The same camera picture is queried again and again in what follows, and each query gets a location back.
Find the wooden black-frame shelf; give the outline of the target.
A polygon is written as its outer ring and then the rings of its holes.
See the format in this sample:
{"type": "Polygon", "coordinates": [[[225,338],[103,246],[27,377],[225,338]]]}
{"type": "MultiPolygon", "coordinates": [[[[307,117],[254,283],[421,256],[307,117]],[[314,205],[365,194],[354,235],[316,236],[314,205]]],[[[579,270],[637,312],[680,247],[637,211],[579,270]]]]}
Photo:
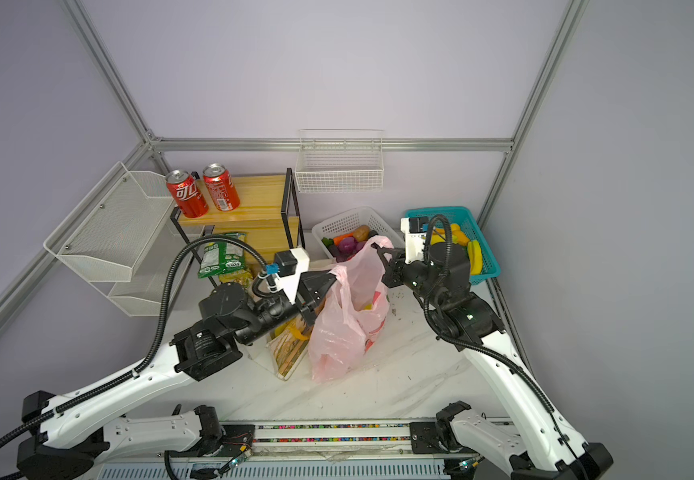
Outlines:
{"type": "Polygon", "coordinates": [[[170,214],[169,226],[186,242],[201,234],[244,232],[247,242],[268,262],[279,251],[305,245],[291,170],[279,175],[236,176],[233,181],[241,200],[239,208],[229,212],[219,210],[205,182],[198,179],[196,184],[207,202],[208,212],[188,218],[176,207],[170,214]]]}

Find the teal plastic basket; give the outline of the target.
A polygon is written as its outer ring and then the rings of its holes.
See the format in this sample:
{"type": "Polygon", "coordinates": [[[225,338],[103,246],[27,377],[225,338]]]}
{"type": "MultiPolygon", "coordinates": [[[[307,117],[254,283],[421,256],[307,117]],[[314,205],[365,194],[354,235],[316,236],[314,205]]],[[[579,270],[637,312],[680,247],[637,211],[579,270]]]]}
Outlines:
{"type": "Polygon", "coordinates": [[[407,210],[405,216],[412,217],[429,217],[441,214],[445,216],[451,225],[457,224],[460,230],[470,241],[477,241],[480,245],[482,258],[482,269],[479,274],[470,277],[472,285],[478,285],[488,279],[498,277],[501,274],[501,267],[485,237],[480,226],[478,225],[472,212],[464,206],[444,206],[444,207],[427,207],[407,210]]]}

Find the green snack bag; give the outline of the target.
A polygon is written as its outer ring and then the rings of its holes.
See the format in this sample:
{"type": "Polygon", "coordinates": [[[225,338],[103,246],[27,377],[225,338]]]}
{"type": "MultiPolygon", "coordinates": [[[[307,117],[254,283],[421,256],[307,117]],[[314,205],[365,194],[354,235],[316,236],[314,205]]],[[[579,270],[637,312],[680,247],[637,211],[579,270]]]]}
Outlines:
{"type": "Polygon", "coordinates": [[[224,241],[207,243],[198,276],[209,278],[235,273],[246,268],[245,250],[224,241]]]}

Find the white mesh tiered rack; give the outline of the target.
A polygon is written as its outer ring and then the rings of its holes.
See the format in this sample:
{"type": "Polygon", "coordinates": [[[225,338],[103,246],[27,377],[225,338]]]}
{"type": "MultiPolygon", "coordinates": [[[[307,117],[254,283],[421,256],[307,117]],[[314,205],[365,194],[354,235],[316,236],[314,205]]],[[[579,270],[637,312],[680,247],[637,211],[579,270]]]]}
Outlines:
{"type": "Polygon", "coordinates": [[[178,228],[165,177],[116,164],[44,248],[130,317],[156,317],[168,270],[202,226],[178,228]]]}

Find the white canvas tote bag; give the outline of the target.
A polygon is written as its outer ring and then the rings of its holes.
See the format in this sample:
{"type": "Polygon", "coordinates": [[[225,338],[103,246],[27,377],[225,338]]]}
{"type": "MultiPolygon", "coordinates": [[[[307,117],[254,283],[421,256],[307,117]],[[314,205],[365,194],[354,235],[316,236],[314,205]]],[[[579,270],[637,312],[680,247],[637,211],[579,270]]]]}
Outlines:
{"type": "MultiPolygon", "coordinates": [[[[328,266],[327,262],[316,263],[310,257],[308,271],[326,271],[328,266]]],[[[251,272],[254,275],[254,280],[252,285],[245,290],[254,300],[269,298],[274,294],[282,294],[270,292],[265,268],[255,266],[251,269],[251,272]]],[[[300,306],[298,304],[297,292],[294,304],[300,308],[301,314],[257,339],[252,344],[241,344],[241,352],[250,361],[278,379],[289,379],[307,353],[314,322],[323,308],[323,302],[320,306],[300,306]]]]}

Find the red cola can right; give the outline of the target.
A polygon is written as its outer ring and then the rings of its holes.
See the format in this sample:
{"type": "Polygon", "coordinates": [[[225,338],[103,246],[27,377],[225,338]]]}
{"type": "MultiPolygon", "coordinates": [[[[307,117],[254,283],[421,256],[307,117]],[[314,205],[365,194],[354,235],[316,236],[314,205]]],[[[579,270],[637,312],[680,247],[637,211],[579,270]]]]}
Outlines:
{"type": "Polygon", "coordinates": [[[214,205],[219,211],[230,212],[241,205],[239,193],[229,170],[213,163],[203,170],[203,179],[214,205]]]}

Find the white plastic basket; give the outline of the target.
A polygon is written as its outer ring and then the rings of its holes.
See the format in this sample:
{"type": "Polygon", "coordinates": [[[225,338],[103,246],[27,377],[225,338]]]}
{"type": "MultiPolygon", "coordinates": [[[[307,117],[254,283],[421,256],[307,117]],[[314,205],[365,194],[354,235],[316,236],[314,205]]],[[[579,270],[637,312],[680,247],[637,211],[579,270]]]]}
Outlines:
{"type": "Polygon", "coordinates": [[[358,207],[326,219],[312,227],[312,234],[318,240],[318,245],[328,258],[335,255],[324,242],[325,238],[333,240],[336,237],[352,233],[358,227],[368,226],[370,231],[376,231],[392,241],[395,248],[405,246],[405,240],[398,231],[387,223],[375,210],[370,207],[358,207]]]}

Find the yellow toy banana right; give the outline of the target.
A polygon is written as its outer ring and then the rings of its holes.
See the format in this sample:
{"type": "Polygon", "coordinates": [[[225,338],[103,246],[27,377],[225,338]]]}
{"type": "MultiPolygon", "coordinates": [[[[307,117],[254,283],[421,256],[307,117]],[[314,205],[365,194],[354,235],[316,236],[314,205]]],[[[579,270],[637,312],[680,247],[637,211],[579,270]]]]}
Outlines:
{"type": "Polygon", "coordinates": [[[481,244],[477,240],[471,240],[467,245],[467,251],[470,260],[470,275],[481,275],[484,268],[483,250],[481,244]]]}

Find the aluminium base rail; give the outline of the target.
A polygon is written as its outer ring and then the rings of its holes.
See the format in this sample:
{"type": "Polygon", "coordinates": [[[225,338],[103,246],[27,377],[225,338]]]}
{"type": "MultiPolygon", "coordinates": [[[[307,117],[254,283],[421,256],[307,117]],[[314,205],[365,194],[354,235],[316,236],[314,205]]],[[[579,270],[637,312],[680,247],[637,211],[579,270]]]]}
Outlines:
{"type": "Polygon", "coordinates": [[[542,467],[511,421],[462,414],[435,420],[230,423],[228,444],[206,457],[142,454],[109,460],[87,479],[472,479],[492,464],[507,476],[560,479],[542,467]]]}

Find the brown toy potato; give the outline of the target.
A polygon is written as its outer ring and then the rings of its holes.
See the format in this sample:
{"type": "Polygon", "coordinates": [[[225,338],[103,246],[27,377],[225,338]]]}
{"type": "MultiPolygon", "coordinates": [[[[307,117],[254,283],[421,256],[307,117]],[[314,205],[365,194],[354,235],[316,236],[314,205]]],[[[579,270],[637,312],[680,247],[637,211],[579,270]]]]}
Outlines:
{"type": "Polygon", "coordinates": [[[352,232],[352,236],[358,243],[366,242],[370,238],[370,232],[368,225],[361,225],[352,232]]]}

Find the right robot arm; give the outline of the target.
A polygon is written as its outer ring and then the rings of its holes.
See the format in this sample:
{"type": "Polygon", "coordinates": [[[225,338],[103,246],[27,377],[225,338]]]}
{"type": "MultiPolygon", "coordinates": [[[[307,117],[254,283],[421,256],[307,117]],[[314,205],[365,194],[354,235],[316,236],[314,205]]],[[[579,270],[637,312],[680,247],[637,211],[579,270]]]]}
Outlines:
{"type": "Polygon", "coordinates": [[[403,248],[377,250],[390,288],[408,287],[436,338],[462,352],[505,408],[514,435],[458,402],[441,410],[437,436],[448,451],[471,449],[512,479],[599,479],[614,464],[602,443],[567,421],[521,359],[496,311],[471,289],[466,249],[443,215],[401,221],[403,248]]]}

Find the red cola can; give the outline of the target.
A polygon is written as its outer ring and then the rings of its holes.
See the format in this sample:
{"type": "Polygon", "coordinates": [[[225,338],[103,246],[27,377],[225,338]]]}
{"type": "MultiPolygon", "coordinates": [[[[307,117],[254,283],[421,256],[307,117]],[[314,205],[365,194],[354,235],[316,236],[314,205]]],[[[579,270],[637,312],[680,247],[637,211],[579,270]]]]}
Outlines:
{"type": "Polygon", "coordinates": [[[173,170],[166,175],[165,181],[169,192],[185,217],[199,218],[209,211],[197,180],[192,174],[185,170],[173,170]]]}
{"type": "Polygon", "coordinates": [[[239,193],[229,170],[213,163],[203,170],[203,179],[214,205],[219,211],[230,212],[241,205],[239,193]]]}

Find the small yellow-green snack bag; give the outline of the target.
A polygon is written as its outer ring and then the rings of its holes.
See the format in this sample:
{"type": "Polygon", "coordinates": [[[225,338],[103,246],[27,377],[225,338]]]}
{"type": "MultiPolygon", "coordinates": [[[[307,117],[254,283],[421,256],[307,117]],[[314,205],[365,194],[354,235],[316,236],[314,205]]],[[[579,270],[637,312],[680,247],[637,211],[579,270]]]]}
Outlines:
{"type": "Polygon", "coordinates": [[[238,283],[244,289],[248,289],[254,280],[253,273],[248,269],[237,270],[217,276],[217,281],[221,284],[238,283]]]}

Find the pink plastic grocery bag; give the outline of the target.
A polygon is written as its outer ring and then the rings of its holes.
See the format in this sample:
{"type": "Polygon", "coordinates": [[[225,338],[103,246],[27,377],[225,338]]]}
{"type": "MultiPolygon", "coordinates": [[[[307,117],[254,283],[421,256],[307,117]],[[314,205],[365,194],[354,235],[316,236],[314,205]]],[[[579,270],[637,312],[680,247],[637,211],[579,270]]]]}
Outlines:
{"type": "Polygon", "coordinates": [[[378,250],[392,246],[388,237],[374,236],[352,259],[330,270],[335,283],[326,294],[308,345],[313,381],[324,383],[346,375],[380,336],[390,301],[378,250]]]}

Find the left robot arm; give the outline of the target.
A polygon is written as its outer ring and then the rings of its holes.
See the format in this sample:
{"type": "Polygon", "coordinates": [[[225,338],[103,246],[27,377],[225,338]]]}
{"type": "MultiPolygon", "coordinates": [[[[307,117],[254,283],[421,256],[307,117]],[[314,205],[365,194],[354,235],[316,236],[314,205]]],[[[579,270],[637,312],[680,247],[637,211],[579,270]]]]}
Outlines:
{"type": "Polygon", "coordinates": [[[188,243],[175,257],[166,277],[153,343],[138,363],[74,394],[38,391],[25,398],[22,423],[0,438],[0,450],[19,439],[14,479],[76,479],[116,453],[157,443],[170,450],[204,455],[220,448],[222,427],[216,412],[205,406],[181,415],[142,422],[148,440],[126,432],[134,408],[166,392],[200,382],[239,361],[248,346],[296,317],[312,321],[334,274],[312,271],[302,249],[280,252],[250,289],[221,283],[199,305],[201,318],[164,339],[170,317],[173,283],[183,261],[199,247],[225,243],[251,256],[257,251],[237,238],[214,234],[188,243]]]}

